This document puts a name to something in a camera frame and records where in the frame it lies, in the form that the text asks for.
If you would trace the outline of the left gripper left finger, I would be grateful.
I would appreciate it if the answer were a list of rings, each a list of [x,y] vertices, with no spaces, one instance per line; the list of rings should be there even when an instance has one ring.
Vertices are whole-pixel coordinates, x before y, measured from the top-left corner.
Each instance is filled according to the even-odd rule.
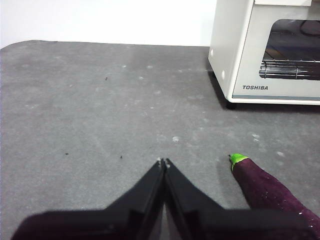
[[[160,233],[165,162],[158,159],[143,177],[107,208],[47,211],[25,218],[14,240],[148,240]]]

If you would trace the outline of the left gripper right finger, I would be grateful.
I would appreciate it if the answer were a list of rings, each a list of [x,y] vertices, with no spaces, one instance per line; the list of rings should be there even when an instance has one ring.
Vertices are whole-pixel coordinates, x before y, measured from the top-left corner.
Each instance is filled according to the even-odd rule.
[[[193,185],[170,161],[164,183],[168,221],[182,240],[314,240],[307,222],[271,209],[225,209]]]

